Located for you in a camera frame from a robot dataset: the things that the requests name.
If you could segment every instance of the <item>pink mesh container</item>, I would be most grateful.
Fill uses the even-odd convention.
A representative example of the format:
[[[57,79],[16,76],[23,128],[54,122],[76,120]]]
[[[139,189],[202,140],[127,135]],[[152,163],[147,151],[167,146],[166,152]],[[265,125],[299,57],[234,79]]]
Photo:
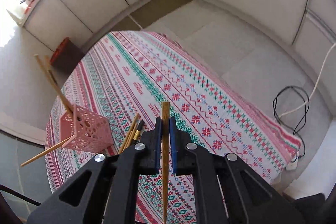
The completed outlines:
[[[72,136],[62,148],[98,153],[113,145],[109,120],[81,106],[73,106],[73,117],[65,112],[59,124],[61,141]]]

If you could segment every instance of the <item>chopstick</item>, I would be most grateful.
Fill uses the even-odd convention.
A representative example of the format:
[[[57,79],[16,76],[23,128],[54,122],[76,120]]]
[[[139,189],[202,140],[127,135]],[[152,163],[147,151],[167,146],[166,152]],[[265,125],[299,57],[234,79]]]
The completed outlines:
[[[167,223],[169,173],[169,102],[162,102],[162,200],[163,223]]]
[[[132,142],[132,140],[133,140],[133,137],[134,137],[136,131],[137,131],[137,127],[134,126],[133,131],[132,131],[132,133],[129,135],[129,138],[128,138],[128,140],[127,140],[127,144],[126,144],[125,147],[124,147],[124,150],[125,150],[127,147],[129,147],[129,146],[131,145],[131,142]]]
[[[47,80],[49,81],[49,83],[51,84],[51,86],[54,88],[54,90],[57,92],[57,94],[59,95],[62,103],[65,106],[66,111],[73,116],[74,114],[74,108],[72,106],[72,104],[69,102],[69,100],[63,95],[63,93],[61,92],[61,89],[58,87],[58,85],[54,82],[54,80],[52,79],[51,75],[49,74],[48,70],[44,67],[42,60],[40,59],[38,54],[34,55],[38,65],[40,66],[41,70],[43,71],[45,77],[47,77]]]
[[[126,146],[126,144],[127,144],[127,142],[128,142],[128,138],[129,138],[130,134],[132,133],[133,128],[135,127],[135,124],[137,123],[138,116],[139,116],[139,113],[137,113],[137,114],[135,115],[134,119],[133,119],[133,122],[132,122],[132,124],[131,124],[131,126],[130,126],[130,128],[129,128],[127,134],[126,134],[126,137],[125,137],[125,139],[124,139],[124,142],[123,142],[122,146],[121,146],[120,149],[119,149],[119,154],[121,154],[121,152],[124,150],[124,148],[125,148],[125,146]]]
[[[49,58],[48,55],[45,55],[45,56],[44,56],[44,61],[45,61],[45,63],[46,63],[47,71],[48,71],[50,77],[52,78],[52,80],[53,80],[53,82],[56,84],[56,86],[58,86],[57,81],[56,81],[56,79],[55,79],[55,77],[54,77],[54,75],[53,75],[53,72],[51,71],[51,63],[50,63],[50,58]]]
[[[59,148],[60,146],[62,146],[63,144],[65,144],[72,136],[70,136],[69,138],[65,139],[64,141],[59,142],[58,144],[55,144],[54,146],[48,148],[47,150],[44,150],[43,152],[39,153],[38,155],[36,155],[35,157],[32,157],[30,160],[25,161],[23,164],[21,164],[21,167],[33,162],[34,160],[39,159],[40,157],[48,154],[51,151],[54,151],[55,149]]]

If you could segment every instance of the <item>table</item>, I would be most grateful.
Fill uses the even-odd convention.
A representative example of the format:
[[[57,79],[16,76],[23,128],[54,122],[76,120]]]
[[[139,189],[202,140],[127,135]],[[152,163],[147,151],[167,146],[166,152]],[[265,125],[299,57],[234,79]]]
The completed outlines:
[[[287,133],[251,103],[215,77],[178,43],[155,32],[111,32],[77,65],[65,85],[66,97],[109,119],[116,154],[135,113],[154,129],[161,102],[169,101],[177,128],[192,141],[218,155],[238,154],[267,182],[295,156],[300,140]],[[57,98],[47,124],[46,148],[58,143]],[[46,157],[51,190],[55,191],[93,156],[57,149]],[[169,223],[196,223],[191,176],[170,175]],[[162,180],[140,176],[136,220],[162,223]]]

